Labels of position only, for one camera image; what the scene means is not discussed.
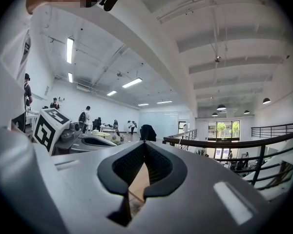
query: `ceiling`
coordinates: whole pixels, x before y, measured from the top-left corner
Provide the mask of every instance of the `ceiling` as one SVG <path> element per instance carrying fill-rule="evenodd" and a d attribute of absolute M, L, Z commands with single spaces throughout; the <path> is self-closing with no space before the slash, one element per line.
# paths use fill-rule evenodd
<path fill-rule="evenodd" d="M 171 87 L 132 49 L 102 28 L 56 7 L 38 8 L 32 19 L 32 34 L 43 42 L 53 74 L 67 80 L 72 72 L 74 82 L 106 98 L 137 107 L 148 103 L 182 101 Z M 72 63 L 66 62 L 66 40 L 74 39 Z M 136 78 L 143 82 L 124 89 Z M 117 91 L 111 97 L 106 95 Z"/>
<path fill-rule="evenodd" d="M 237 110 L 234 116 L 246 109 L 253 113 L 253 102 L 263 96 L 264 83 L 283 65 L 292 42 L 291 27 L 275 2 L 141 1 L 177 43 L 193 83 L 198 116 L 210 117 L 220 103 Z"/>

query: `doorway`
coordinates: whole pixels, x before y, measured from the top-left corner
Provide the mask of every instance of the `doorway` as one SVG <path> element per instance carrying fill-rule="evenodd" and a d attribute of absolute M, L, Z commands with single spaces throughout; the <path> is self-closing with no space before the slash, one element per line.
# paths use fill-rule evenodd
<path fill-rule="evenodd" d="M 185 123 L 186 123 L 185 121 L 179 121 L 178 122 L 178 134 L 184 133 L 184 124 Z"/>

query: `man in black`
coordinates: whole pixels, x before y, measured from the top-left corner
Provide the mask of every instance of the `man in black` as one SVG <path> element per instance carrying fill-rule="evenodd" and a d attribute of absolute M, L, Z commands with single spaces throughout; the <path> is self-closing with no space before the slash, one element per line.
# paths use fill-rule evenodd
<path fill-rule="evenodd" d="M 53 103 L 51 103 L 50 108 L 60 109 L 60 105 L 57 103 L 56 98 L 53 98 Z"/>
<path fill-rule="evenodd" d="M 29 106 L 33 102 L 33 97 L 31 95 L 31 89 L 28 84 L 30 81 L 29 75 L 26 73 L 25 74 L 25 80 L 24 80 L 24 113 L 21 114 L 20 116 L 16 117 L 15 119 L 12 120 L 14 124 L 18 122 L 19 124 L 19 129 L 25 133 L 25 124 L 26 124 L 26 106 Z"/>

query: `backpack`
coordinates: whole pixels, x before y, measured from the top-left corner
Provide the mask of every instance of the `backpack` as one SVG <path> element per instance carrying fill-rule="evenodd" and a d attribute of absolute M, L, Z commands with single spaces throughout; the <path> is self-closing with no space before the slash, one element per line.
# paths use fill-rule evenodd
<path fill-rule="evenodd" d="M 86 113 L 82 112 L 78 119 L 79 122 L 85 123 L 86 122 Z"/>

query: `black cap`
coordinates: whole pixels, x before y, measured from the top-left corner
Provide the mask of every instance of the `black cap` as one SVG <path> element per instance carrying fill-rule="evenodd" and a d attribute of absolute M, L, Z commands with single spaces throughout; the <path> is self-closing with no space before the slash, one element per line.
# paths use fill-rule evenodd
<path fill-rule="evenodd" d="M 29 74 L 25 74 L 25 80 L 30 80 L 30 78 L 29 78 Z"/>

